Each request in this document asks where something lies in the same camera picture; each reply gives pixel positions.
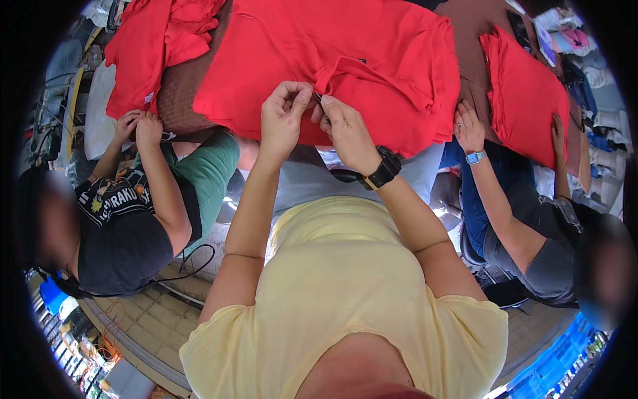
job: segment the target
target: stack of red t-shirts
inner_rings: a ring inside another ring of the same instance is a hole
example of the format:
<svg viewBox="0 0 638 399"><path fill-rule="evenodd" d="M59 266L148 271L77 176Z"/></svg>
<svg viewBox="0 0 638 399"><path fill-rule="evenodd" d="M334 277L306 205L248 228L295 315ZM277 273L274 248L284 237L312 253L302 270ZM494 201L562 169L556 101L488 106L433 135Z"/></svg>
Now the stack of red t-shirts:
<svg viewBox="0 0 638 399"><path fill-rule="evenodd" d="M517 153L556 169L552 145L552 114L558 112L565 134L569 101L560 81L498 26L492 34L482 34L481 46L487 58L492 91L492 128L503 144Z"/></svg>
<svg viewBox="0 0 638 399"><path fill-rule="evenodd" d="M219 24L214 16L224 1L133 0L104 50L106 66L117 66L107 115L117 119L131 109L157 113L164 68L208 51L207 32Z"/></svg>
<svg viewBox="0 0 638 399"><path fill-rule="evenodd" d="M459 69L449 20L403 0L234 0L193 110L259 139L282 80L357 109L375 144L412 156L452 138ZM301 144L331 145L302 119Z"/></svg>

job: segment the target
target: red t-shirt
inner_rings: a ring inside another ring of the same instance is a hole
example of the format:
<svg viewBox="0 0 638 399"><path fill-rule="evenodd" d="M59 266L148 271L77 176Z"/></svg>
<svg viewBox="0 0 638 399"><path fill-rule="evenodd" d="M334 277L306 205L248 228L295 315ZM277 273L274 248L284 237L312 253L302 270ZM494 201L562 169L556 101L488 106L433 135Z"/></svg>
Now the red t-shirt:
<svg viewBox="0 0 638 399"><path fill-rule="evenodd" d="M214 16L223 4L224 0L133 0L104 50L106 66L117 66L107 115L117 119L131 109L157 114L164 68L208 51L207 32L219 24Z"/></svg>
<svg viewBox="0 0 638 399"><path fill-rule="evenodd" d="M449 19L403 0L235 0L193 110L259 139L263 101L306 81L357 109L375 144L450 141L460 90ZM331 145L304 114L301 144Z"/></svg>
<svg viewBox="0 0 638 399"><path fill-rule="evenodd" d="M556 169L552 144L552 114L563 121L567 159L569 101L567 92L551 70L538 62L498 26L482 34L480 43L487 58L492 91L492 128L505 147Z"/></svg>

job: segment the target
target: black wristwatch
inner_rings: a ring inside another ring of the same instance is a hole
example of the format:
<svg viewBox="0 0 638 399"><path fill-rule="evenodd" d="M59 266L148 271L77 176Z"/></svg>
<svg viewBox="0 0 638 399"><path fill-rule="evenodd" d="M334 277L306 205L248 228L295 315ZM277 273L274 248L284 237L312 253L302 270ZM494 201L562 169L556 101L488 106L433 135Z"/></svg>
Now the black wristwatch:
<svg viewBox="0 0 638 399"><path fill-rule="evenodd" d="M363 187L368 191L377 191L385 183L392 181L394 176L398 175L401 171L401 162L396 154L383 146L377 146L376 150L382 158L381 164L379 164L376 172L368 177L362 175L357 176L357 180L363 184Z"/></svg>

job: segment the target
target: scissors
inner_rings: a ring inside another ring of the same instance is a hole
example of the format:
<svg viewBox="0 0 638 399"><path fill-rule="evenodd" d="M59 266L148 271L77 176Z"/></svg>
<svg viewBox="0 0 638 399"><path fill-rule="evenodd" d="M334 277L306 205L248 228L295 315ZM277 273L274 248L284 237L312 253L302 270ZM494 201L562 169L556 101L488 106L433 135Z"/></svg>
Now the scissors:
<svg viewBox="0 0 638 399"><path fill-rule="evenodd" d="M317 100L317 104L319 104L319 109L321 110L321 112L323 112L323 117L325 118L325 120L328 121L328 124L332 124L330 122L330 118L328 118L328 115L325 114L325 111L323 110L323 107L321 105L321 96L316 92L313 92L313 96Z"/></svg>

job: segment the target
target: hand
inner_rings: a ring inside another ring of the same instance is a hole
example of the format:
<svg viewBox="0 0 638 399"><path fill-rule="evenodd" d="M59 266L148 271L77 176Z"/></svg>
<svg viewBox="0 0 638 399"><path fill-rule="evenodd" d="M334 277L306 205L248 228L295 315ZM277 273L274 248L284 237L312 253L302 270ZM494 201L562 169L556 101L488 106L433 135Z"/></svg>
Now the hand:
<svg viewBox="0 0 638 399"><path fill-rule="evenodd" d="M137 148L140 151L145 151L153 146L159 146L163 132L164 125L162 125L157 115L152 112L141 111L135 132Z"/></svg>
<svg viewBox="0 0 638 399"><path fill-rule="evenodd" d="M315 123L321 121L321 130L328 133L341 162L366 177L376 172L382 159L361 114L327 94L322 96L321 104L330 122L323 116L319 105L310 119Z"/></svg>
<svg viewBox="0 0 638 399"><path fill-rule="evenodd" d="M299 141L301 115L311 102L313 86L307 82L282 82L262 104L262 143L259 154L281 164Z"/></svg>
<svg viewBox="0 0 638 399"><path fill-rule="evenodd" d="M454 113L454 135L465 155L483 151L485 128L466 100L459 103Z"/></svg>
<svg viewBox="0 0 638 399"><path fill-rule="evenodd" d="M552 117L552 143L554 144L554 154L556 154L556 159L563 159L565 157L565 153L563 152L565 147L563 122L561 122L560 115L558 115L557 112L554 112Z"/></svg>
<svg viewBox="0 0 638 399"><path fill-rule="evenodd" d="M131 133L133 133L133 130L135 130L140 114L142 112L143 111L141 110L133 109L122 115L117 120L117 124L115 125L114 140L117 140L120 144L125 143L129 139L129 137L131 137Z"/></svg>

